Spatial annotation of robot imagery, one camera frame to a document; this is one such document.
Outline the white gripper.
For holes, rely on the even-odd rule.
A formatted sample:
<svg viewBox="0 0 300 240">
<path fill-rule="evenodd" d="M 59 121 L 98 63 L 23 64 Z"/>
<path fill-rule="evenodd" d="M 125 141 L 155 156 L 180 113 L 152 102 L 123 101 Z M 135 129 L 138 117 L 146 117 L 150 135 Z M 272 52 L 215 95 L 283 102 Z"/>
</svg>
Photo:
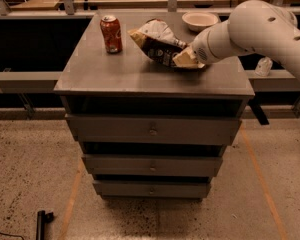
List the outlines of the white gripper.
<svg viewBox="0 0 300 240">
<path fill-rule="evenodd" d="M 191 46 L 173 57 L 173 62 L 178 68 L 200 69 L 204 67 L 204 64 L 213 62 L 214 57 L 208 46 L 207 33 L 198 34 Z"/>
</svg>

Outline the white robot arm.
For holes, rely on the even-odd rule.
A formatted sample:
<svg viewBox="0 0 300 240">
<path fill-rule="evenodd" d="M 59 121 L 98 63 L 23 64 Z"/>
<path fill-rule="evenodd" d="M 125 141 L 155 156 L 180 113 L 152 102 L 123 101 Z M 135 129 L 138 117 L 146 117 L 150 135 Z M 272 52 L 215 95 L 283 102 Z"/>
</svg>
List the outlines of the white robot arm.
<svg viewBox="0 0 300 240">
<path fill-rule="evenodd" d="M 294 15 L 282 7 L 249 0 L 229 18 L 201 31 L 173 57 L 178 67 L 216 63 L 232 56 L 259 54 L 272 59 L 300 82 L 300 30 Z"/>
</svg>

